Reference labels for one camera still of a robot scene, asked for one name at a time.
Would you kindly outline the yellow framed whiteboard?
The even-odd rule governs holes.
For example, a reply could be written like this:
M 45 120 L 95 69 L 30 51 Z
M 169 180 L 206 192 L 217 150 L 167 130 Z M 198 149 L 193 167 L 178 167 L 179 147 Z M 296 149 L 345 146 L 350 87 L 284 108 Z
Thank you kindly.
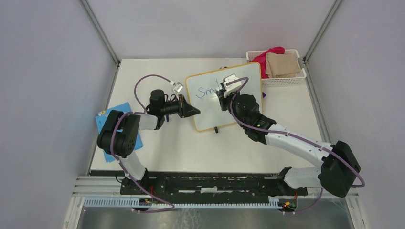
M 241 93 L 253 95 L 256 102 L 259 104 L 260 111 L 263 111 L 261 70 L 259 63 L 250 62 L 191 75 L 186 78 L 185 83 L 189 97 L 188 103 L 201 111 L 200 114 L 193 116 L 195 129 L 197 131 L 206 131 L 214 129 L 215 127 L 235 123 L 235 120 L 228 111 L 221 110 L 218 97 L 215 93 L 217 87 L 216 79 L 218 79 L 220 85 L 224 78 L 231 74 L 235 74 L 238 78 L 249 78 L 247 84 L 241 90 Z

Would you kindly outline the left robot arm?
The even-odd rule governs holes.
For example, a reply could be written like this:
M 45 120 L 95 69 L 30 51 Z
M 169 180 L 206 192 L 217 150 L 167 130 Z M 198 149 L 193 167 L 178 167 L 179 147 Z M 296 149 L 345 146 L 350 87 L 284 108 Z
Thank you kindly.
M 98 135 L 97 146 L 117 160 L 125 177 L 132 180 L 133 190 L 142 195 L 149 191 L 150 181 L 144 178 L 148 171 L 135 154 L 139 131 L 159 130 L 169 115 L 187 118 L 200 113 L 184 95 L 168 101 L 165 93 L 157 89 L 150 93 L 146 113 L 111 110 Z

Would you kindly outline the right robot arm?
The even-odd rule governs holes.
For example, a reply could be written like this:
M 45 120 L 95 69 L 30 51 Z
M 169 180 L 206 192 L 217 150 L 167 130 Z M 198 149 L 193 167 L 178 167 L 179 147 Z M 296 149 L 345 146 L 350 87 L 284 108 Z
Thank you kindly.
M 286 167 L 276 181 L 276 189 L 287 195 L 294 189 L 320 187 L 327 192 L 344 198 L 361 167 L 350 146 L 337 141 L 335 144 L 313 140 L 291 132 L 275 120 L 259 111 L 259 105 L 252 95 L 229 93 L 225 89 L 216 92 L 222 111 L 228 111 L 253 141 L 286 150 L 312 164 L 311 167 Z

